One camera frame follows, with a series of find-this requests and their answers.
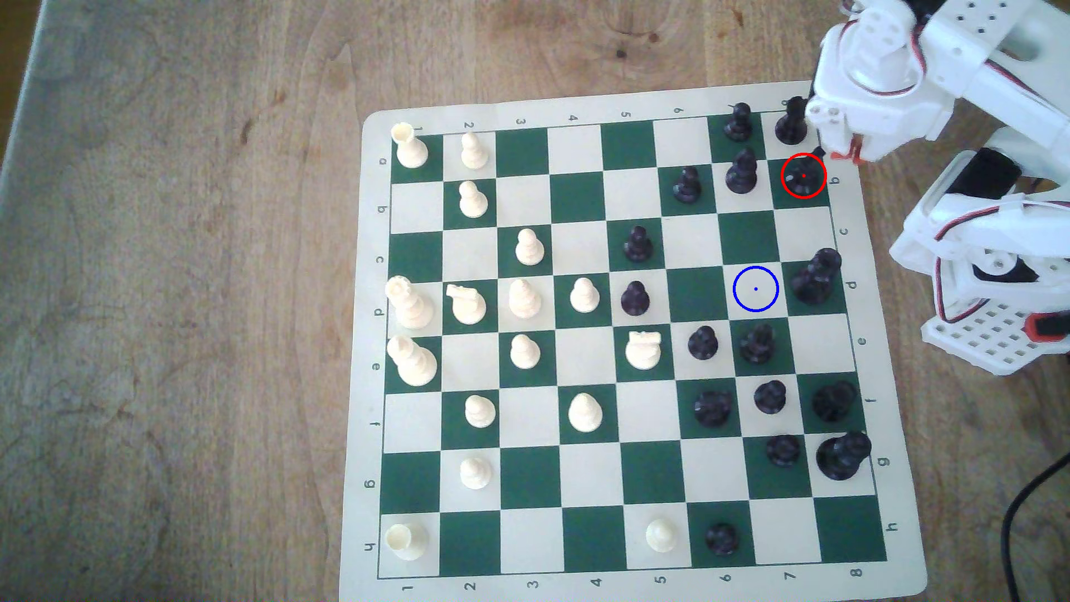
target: green square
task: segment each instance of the green square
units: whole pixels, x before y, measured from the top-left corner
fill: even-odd
[[[783,497],[810,497],[810,468],[806,444],[801,435],[798,439],[799,460],[791,466],[777,466],[765,456],[765,444],[769,437],[746,437],[743,441],[743,456],[747,463],[747,487],[750,499]]]
[[[799,374],[796,376],[799,384],[799,405],[802,406],[802,430],[806,433],[845,433],[847,431],[866,431],[866,413],[862,408],[861,390],[858,388],[858,374],[854,372],[826,373],[826,374]],[[813,413],[813,396],[822,387],[832,385],[839,381],[846,381],[858,391],[847,416],[839,422],[825,422]]]
[[[693,166],[699,171],[699,183],[702,184],[702,195],[699,200],[688,204],[676,200],[672,195],[672,186],[679,180],[679,167],[658,167],[658,192],[661,195],[662,215],[696,215],[700,213],[717,213],[717,202],[714,198],[714,173],[709,165]]]
[[[502,448],[502,508],[561,506],[561,456],[557,446]]]
[[[498,391],[450,391],[442,395],[442,449],[474,450],[499,446],[499,420],[483,429],[469,425],[464,418],[464,402],[469,396],[480,396],[494,404],[498,412]]]
[[[724,269],[687,267],[669,269],[669,315],[674,323],[729,320]]]
[[[550,172],[545,127],[500,129],[494,136],[494,161],[499,177]]]
[[[416,393],[421,391],[441,391],[442,390],[442,338],[441,337],[416,337],[413,341],[424,348],[434,356],[434,361],[439,362],[439,370],[434,371],[434,379],[430,383],[424,385],[423,387],[410,387],[401,381],[401,376],[398,375],[398,366],[394,364],[394,360],[386,356],[386,377],[384,380],[383,388],[386,395],[391,393]]]
[[[550,175],[550,220],[600,221],[606,218],[601,171]]]
[[[883,562],[884,524],[876,496],[813,500],[822,562]]]
[[[517,235],[520,230],[531,228],[535,236],[542,243],[545,253],[542,260],[534,265],[524,265],[517,259]],[[553,273],[553,248],[550,244],[550,225],[515,226],[498,228],[498,277],[516,278],[531,276],[548,276]]]
[[[398,145],[391,141],[391,183],[408,184],[410,182],[438,182],[442,180],[442,134],[416,137],[427,144],[427,160],[415,169],[398,163]]]
[[[781,263],[784,274],[784,300],[788,304],[789,317],[814,317],[817,314],[846,314],[847,299],[843,296],[843,277],[836,274],[832,278],[832,294],[820,306],[807,306],[792,291],[792,278],[809,264],[809,261],[785,261]]]
[[[684,501],[679,442],[621,444],[625,504]]]
[[[563,508],[565,572],[625,571],[624,507]]]
[[[557,349],[552,330],[524,333],[538,345],[538,364],[531,370],[520,370],[509,359],[513,338],[519,333],[501,333],[498,336],[498,381],[501,389],[514,387],[550,387],[557,384]]]
[[[750,115],[750,123],[753,132],[750,138],[742,142],[730,140],[724,135],[724,123],[732,117],[728,114],[710,114],[706,118],[709,125],[709,155],[710,163],[732,163],[739,151],[750,146],[754,151],[754,156],[759,160],[765,158],[765,138],[762,136],[762,115],[754,112]]]
[[[442,227],[446,230],[462,228],[493,228],[498,225],[498,180],[472,180],[475,187],[487,197],[487,212],[472,218],[461,213],[461,182],[444,182],[442,189]]]
[[[380,514],[439,511],[439,452],[385,453]]]
[[[502,572],[502,522],[496,511],[443,512],[439,516],[439,575]]]
[[[706,547],[706,529],[725,523],[735,527],[739,547],[729,556],[717,556]],[[691,538],[691,567],[752,567],[754,536],[750,527],[749,501],[710,501],[687,505],[687,529]]]
[[[661,334],[661,359],[658,365],[651,370],[636,370],[628,364],[624,356],[624,349],[628,344],[628,334],[637,333],[660,333]],[[633,383],[636,381],[672,381],[676,374],[672,365],[672,335],[669,333],[669,325],[654,326],[617,326],[613,328],[613,349],[616,357],[616,381],[618,383]]]
[[[465,325],[454,318],[454,299],[446,296],[450,283],[467,285],[479,291],[487,304],[487,315],[474,325]],[[442,335],[469,335],[473,333],[498,333],[498,280],[476,279],[442,282]]]
[[[602,169],[654,167],[654,122],[602,123]]]
[[[721,213],[717,223],[721,230],[721,260],[725,265],[780,260],[773,211]]]
[[[591,433],[580,433],[568,421],[568,406],[572,398],[587,393],[602,408],[602,422]],[[616,385],[583,385],[557,388],[557,420],[561,443],[565,444],[608,444],[617,441],[616,429]]]
[[[586,277],[598,291],[598,307],[588,314],[581,314],[572,309],[569,297],[576,280]],[[612,298],[609,295],[609,274],[571,274],[553,276],[553,320],[561,328],[590,328],[610,326],[612,318]]]
[[[732,413],[724,425],[713,429],[703,427],[694,418],[694,402],[705,391],[724,392],[732,396]],[[702,381],[677,381],[676,405],[679,408],[679,436],[684,439],[708,439],[714,437],[738,437],[739,401],[735,399],[736,387],[733,379],[706,379]]]
[[[631,228],[635,226],[646,228],[646,237],[654,242],[654,252],[651,258],[638,263],[624,254],[624,243],[627,242],[631,234]],[[664,238],[661,236],[660,218],[606,221],[606,238],[609,245],[609,269],[611,272],[660,269],[666,266]]]
[[[767,324],[773,327],[774,352],[769,361],[764,365],[753,365],[743,359],[743,355],[739,354],[739,346],[750,331],[760,324]],[[729,328],[732,331],[732,341],[725,341],[722,345],[732,346],[736,376],[791,374],[795,372],[795,359],[792,355],[792,336],[788,329],[788,319],[733,321],[730,323]]]
[[[779,158],[768,161],[769,185],[773,186],[773,207],[774,209],[796,209],[798,206],[828,206],[828,186],[826,185],[812,198],[795,198],[788,188],[784,181],[780,179],[780,170],[783,168],[786,158]]]

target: white chess piece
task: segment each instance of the white chess piece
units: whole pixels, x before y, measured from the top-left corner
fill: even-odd
[[[517,234],[517,260],[524,265],[535,265],[546,254],[542,241],[535,235],[535,230],[524,228]]]
[[[636,370],[651,370],[661,359],[660,333],[629,333],[624,357]]]
[[[487,153],[487,149],[483,148],[483,143],[479,142],[479,138],[474,132],[465,132],[461,136],[461,163],[464,164],[464,167],[479,169],[487,165],[489,158],[490,154]]]
[[[483,214],[487,212],[487,207],[490,206],[490,203],[487,202],[487,195],[479,191],[475,182],[472,180],[465,180],[457,186],[457,190],[461,195],[461,213],[463,213],[465,217],[471,217],[473,219],[476,217],[483,217]]]
[[[427,529],[414,523],[394,525],[386,529],[383,542],[398,558],[415,560],[427,552]]]
[[[646,526],[646,543],[654,552],[672,552],[676,547],[676,529],[664,519],[655,519]]]
[[[439,362],[431,352],[408,337],[395,337],[386,343],[386,355],[398,367],[398,376],[410,387],[423,387],[434,379]]]
[[[398,325],[409,330],[419,330],[430,324],[434,308],[404,276],[386,280],[386,298],[397,310]]]
[[[572,291],[568,294],[568,299],[572,304],[572,309],[581,314],[590,314],[598,307],[598,289],[595,288],[591,278],[578,277],[572,284]]]
[[[513,360],[513,366],[520,370],[531,370],[538,364],[542,352],[539,351],[538,344],[526,335],[518,335],[513,338],[513,343],[509,345],[509,359]]]
[[[530,281],[517,278],[509,284],[509,311],[520,320],[535,318],[542,309],[542,296],[532,288]]]
[[[494,469],[482,458],[465,458],[461,462],[461,483],[470,490],[482,490],[490,482]]]
[[[398,145],[398,163],[409,169],[415,169],[427,163],[427,144],[416,137],[416,130],[408,123],[398,123],[391,127],[391,138]]]
[[[486,429],[494,422],[498,411],[494,403],[482,396],[469,396],[464,400],[464,420],[476,429]]]
[[[590,393],[578,393],[568,405],[568,422],[580,433],[590,433],[601,426],[602,412]]]
[[[454,299],[454,318],[461,324],[472,326],[487,315],[487,300],[474,288],[447,283],[446,296]]]

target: white pawn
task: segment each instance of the white pawn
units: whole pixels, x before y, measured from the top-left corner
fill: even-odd
[[[454,318],[461,324],[472,326],[487,315],[487,300],[474,288],[447,283],[446,296],[454,299]]]
[[[465,217],[475,219],[476,217],[482,217],[487,212],[487,207],[490,205],[487,202],[487,195],[475,187],[475,182],[465,180],[461,182],[461,185],[457,189],[461,194],[461,213]]]
[[[509,359],[513,360],[513,366],[520,370],[531,370],[538,364],[541,355],[538,344],[526,335],[513,338],[513,344],[509,346]]]
[[[542,260],[546,247],[535,235],[535,230],[524,228],[517,234],[517,259],[524,265],[534,265]]]
[[[530,281],[517,278],[509,284],[509,311],[520,320],[535,318],[542,309],[542,297],[532,288]]]
[[[393,276],[386,280],[386,298],[397,310],[398,324],[401,328],[419,330],[434,317],[434,308],[404,276]]]
[[[386,355],[398,367],[398,376],[410,387],[423,387],[439,372],[439,362],[430,352],[408,337],[395,337],[386,344]]]
[[[636,370],[651,370],[661,359],[660,333],[629,333],[624,357]]]
[[[416,137],[416,130],[408,123],[398,123],[391,127],[391,138],[398,145],[398,163],[409,169],[415,169],[427,163],[427,144]]]
[[[572,309],[581,314],[590,314],[598,307],[598,289],[595,288],[591,278],[578,277],[572,284],[572,292],[568,294],[568,299],[572,304]]]
[[[464,167],[479,169],[487,165],[488,158],[490,155],[487,153],[487,149],[483,148],[475,133],[465,132],[461,136],[461,163],[464,164]]]

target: red circle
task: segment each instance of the red circle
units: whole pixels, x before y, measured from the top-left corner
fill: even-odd
[[[807,196],[797,195],[797,194],[793,192],[792,190],[789,190],[788,189],[788,182],[784,181],[784,169],[788,168],[788,164],[791,163],[792,159],[794,159],[796,157],[799,157],[799,156],[812,156],[813,159],[816,160],[819,165],[821,165],[821,171],[823,173],[822,179],[821,179],[821,187],[817,188],[817,191],[815,191],[815,192],[813,192],[811,195],[807,195]],[[785,160],[783,165],[780,166],[780,185],[784,186],[784,190],[788,194],[794,196],[795,198],[804,198],[804,199],[805,198],[813,198],[813,197],[820,195],[821,190],[825,189],[825,184],[827,184],[827,183],[828,183],[828,169],[825,169],[825,161],[822,160],[820,157],[817,157],[817,155],[815,155],[813,153],[800,152],[800,153],[793,154],[793,155],[791,155],[791,156],[788,157],[788,160]]]

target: chess piece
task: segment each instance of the chess piece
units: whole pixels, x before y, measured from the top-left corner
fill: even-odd
[[[872,450],[873,444],[865,433],[851,431],[817,447],[817,468],[834,481],[845,481],[858,473]]]
[[[795,297],[807,306],[820,306],[832,294],[832,278],[843,259],[835,248],[822,248],[792,277]]]
[[[427,144],[416,137],[416,130],[408,123],[398,123],[391,127],[391,138],[398,145],[398,163],[402,167],[415,169],[427,163]]]
[[[754,157],[754,151],[747,146],[732,159],[732,167],[724,174],[724,185],[736,194],[747,194],[756,184],[758,158]]]

